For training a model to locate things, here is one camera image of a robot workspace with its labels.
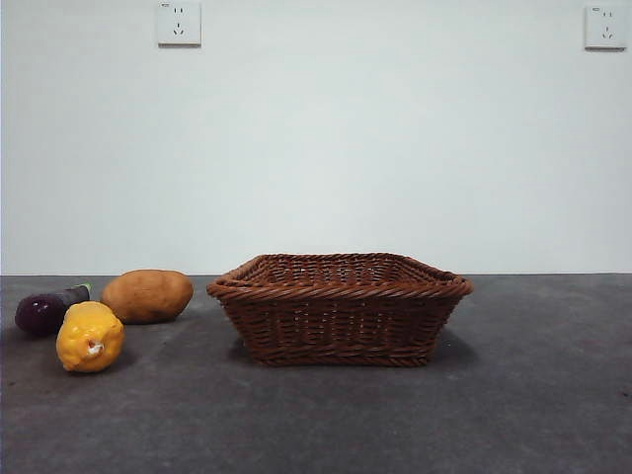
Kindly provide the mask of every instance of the basket rim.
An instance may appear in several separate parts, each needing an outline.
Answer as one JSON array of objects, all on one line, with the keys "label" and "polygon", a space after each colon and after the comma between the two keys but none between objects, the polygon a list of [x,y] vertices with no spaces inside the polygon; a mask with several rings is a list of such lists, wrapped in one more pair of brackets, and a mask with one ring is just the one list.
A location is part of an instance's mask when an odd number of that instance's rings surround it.
[{"label": "basket rim", "polygon": [[[409,283],[400,281],[354,281],[354,282],[253,282],[243,279],[248,271],[269,258],[337,260],[362,257],[381,257],[406,262],[419,268],[436,281]],[[263,254],[242,264],[208,284],[206,292],[222,299],[298,299],[298,298],[344,298],[364,299],[368,297],[456,297],[473,291],[472,282],[452,272],[439,270],[411,257],[391,253],[352,254]]]}]

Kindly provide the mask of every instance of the dark countertop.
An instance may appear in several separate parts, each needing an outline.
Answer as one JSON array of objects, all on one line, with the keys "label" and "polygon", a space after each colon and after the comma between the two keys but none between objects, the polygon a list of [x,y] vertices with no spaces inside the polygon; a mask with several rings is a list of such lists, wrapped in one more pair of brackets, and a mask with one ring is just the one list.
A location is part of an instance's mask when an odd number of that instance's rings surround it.
[{"label": "dark countertop", "polygon": [[632,275],[474,276],[420,368],[250,362],[196,276],[98,374],[13,316],[104,276],[2,277],[2,472],[632,472]]}]

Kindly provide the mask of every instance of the gray floor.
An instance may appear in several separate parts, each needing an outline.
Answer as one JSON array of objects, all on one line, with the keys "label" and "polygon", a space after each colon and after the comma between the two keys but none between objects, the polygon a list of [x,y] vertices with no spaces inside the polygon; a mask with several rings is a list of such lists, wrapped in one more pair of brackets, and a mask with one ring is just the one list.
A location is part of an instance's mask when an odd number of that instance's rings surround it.
[{"label": "gray floor", "polygon": [[472,279],[427,367],[252,364],[201,276],[73,375],[15,308],[108,278],[3,277],[2,472],[632,472],[632,275]]}]

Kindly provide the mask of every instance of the purple eggplant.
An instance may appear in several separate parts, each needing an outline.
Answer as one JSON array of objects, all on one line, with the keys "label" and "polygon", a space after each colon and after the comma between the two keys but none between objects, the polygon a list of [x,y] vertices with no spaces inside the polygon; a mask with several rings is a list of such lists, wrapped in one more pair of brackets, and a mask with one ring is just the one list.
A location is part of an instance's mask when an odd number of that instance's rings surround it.
[{"label": "purple eggplant", "polygon": [[70,306],[90,299],[90,284],[79,284],[53,293],[32,294],[18,305],[16,326],[34,336],[59,331]]}]

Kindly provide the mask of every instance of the white wall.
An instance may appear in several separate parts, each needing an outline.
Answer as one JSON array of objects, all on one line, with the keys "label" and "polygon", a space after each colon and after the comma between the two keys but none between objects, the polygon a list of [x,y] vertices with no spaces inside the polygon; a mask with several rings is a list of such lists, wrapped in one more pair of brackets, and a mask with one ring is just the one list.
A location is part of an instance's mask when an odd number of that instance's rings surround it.
[{"label": "white wall", "polygon": [[577,0],[3,2],[5,274],[390,251],[632,272],[632,56]]}]

